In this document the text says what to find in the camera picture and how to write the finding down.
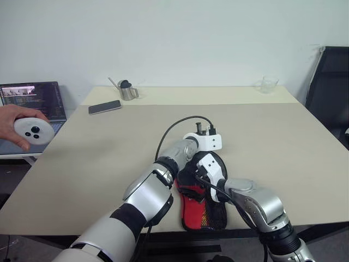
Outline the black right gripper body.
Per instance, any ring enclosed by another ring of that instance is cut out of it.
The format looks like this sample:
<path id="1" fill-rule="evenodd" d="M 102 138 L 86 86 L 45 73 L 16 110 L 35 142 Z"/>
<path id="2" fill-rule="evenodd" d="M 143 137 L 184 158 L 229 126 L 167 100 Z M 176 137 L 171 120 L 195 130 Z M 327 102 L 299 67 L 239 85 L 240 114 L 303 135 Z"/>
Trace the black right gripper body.
<path id="1" fill-rule="evenodd" d="M 198 203 L 202 203 L 209 199 L 209 189 L 202 187 L 193 187 L 191 198 Z"/>

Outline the person's bare hand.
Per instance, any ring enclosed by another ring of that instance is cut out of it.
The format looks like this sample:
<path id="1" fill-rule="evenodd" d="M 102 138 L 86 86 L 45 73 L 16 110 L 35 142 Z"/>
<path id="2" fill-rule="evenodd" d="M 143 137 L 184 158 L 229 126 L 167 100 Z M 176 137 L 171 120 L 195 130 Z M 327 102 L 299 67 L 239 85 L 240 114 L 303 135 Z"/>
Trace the person's bare hand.
<path id="1" fill-rule="evenodd" d="M 14 130 L 14 122 L 20 118 L 35 117 L 50 123 L 39 110 L 17 106 L 14 104 L 1 106 L 1 139 L 8 140 L 24 151 L 30 149 L 29 142 Z"/>

